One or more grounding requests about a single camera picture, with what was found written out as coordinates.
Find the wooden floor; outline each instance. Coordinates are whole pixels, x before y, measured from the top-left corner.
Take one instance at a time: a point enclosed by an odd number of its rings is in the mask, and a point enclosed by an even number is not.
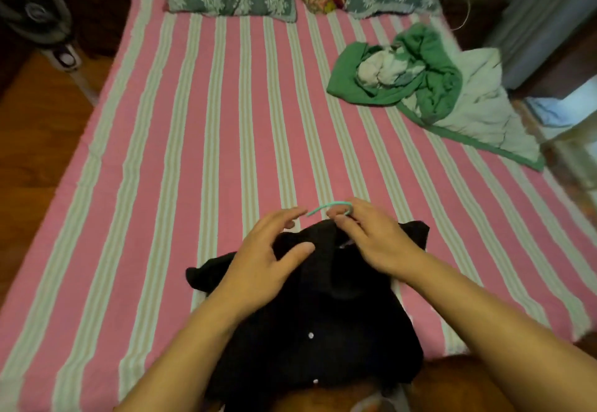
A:
[[[100,90],[111,60],[84,61]],[[34,53],[0,101],[0,304],[17,273],[92,108],[71,78]],[[597,339],[583,342],[597,354]],[[277,411],[348,411],[367,385],[289,395]],[[481,363],[459,356],[429,363],[410,389],[413,412],[508,412]]]

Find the pink striped bedsheet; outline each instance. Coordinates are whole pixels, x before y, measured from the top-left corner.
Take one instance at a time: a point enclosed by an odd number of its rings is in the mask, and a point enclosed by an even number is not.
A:
[[[431,227],[428,250],[575,340],[597,318],[597,234],[552,175],[325,93],[339,52],[417,16],[298,22],[133,0],[115,65],[0,316],[0,410],[107,411],[201,301],[184,270],[258,218],[352,195]],[[442,19],[423,17],[454,40]],[[323,217],[300,219],[303,228]],[[428,358],[463,342],[396,294]]]

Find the green blanket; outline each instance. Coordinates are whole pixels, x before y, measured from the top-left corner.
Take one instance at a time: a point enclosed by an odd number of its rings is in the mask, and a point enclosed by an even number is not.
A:
[[[327,92],[352,104],[392,106],[415,93],[425,124],[445,118],[456,104],[462,89],[462,74],[448,58],[439,34],[422,23],[396,35],[392,43],[404,47],[410,64],[423,63],[425,69],[406,84],[367,88],[356,77],[362,61],[382,49],[363,42],[346,47],[334,64]]]

